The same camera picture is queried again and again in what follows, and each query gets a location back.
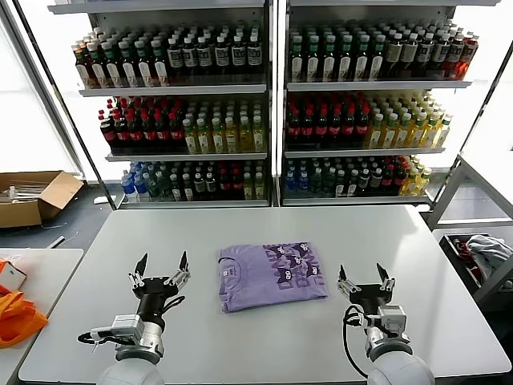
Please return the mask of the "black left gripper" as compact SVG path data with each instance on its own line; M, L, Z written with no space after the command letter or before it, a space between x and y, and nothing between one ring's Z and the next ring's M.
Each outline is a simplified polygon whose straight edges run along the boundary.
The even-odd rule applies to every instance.
M184 287L191 277L187 251L183 251L179 268L171 277L144 278L147 258L146 253L128 274L133 293L139 299L137 314L141 318L161 317L185 299L185 296L179 295L178 287Z

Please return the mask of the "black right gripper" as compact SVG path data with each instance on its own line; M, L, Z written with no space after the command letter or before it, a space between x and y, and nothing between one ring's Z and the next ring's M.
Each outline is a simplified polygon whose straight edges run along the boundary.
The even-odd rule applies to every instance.
M395 278L391 278L387 270L377 264L378 273L382 280L381 285L355 285L345 273L343 265L340 265L337 288L351 304L360 306L364 311L378 311L379 306L390 303L395 286Z

